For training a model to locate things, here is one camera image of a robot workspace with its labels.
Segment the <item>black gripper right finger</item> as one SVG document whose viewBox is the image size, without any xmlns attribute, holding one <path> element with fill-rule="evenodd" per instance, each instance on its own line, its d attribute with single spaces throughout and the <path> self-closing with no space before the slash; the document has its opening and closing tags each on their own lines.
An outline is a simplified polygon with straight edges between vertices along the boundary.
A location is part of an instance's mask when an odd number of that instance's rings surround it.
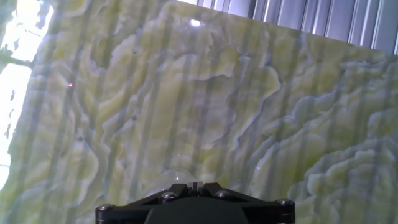
<svg viewBox="0 0 398 224">
<path fill-rule="evenodd" d="M 202 202 L 199 208 L 205 223 L 294 223 L 295 202 L 280 198 L 264 201 L 221 187 L 218 183 L 195 184 L 195 193 Z"/>
</svg>

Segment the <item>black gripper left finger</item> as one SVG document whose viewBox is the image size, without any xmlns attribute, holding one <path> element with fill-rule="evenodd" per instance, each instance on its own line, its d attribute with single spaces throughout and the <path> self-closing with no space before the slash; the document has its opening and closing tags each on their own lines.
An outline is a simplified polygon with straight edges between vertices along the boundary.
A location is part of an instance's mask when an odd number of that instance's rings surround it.
<svg viewBox="0 0 398 224">
<path fill-rule="evenodd" d="M 172 184 L 168 189 L 154 193 L 127 205 L 102 204 L 95 209 L 96 224 L 144 223 L 149 212 L 158 205 L 189 197 L 196 192 L 196 183 Z"/>
</svg>

